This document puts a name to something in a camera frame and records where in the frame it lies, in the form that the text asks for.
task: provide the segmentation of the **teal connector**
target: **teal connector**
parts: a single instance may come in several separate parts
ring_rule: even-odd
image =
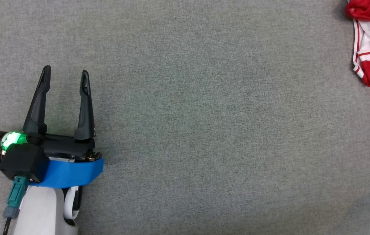
[[[30,181],[26,177],[15,177],[7,199],[8,207],[19,208]]]

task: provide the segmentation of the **gray fabric surface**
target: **gray fabric surface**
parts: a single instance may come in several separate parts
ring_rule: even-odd
[[[0,130],[44,65],[48,132],[91,76],[104,173],[80,234],[370,234],[370,88],[344,0],[0,0]],[[0,233],[11,182],[0,173]]]

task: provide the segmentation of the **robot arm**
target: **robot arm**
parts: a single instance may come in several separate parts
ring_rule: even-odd
[[[94,152],[95,126],[88,72],[82,71],[79,123],[73,137],[46,133],[45,103],[50,77],[51,67],[47,65],[22,131],[0,131],[0,170],[14,181],[3,214],[7,218],[4,234],[11,219],[17,217],[16,235],[77,234],[73,219],[79,211],[82,186],[103,170],[101,154]]]

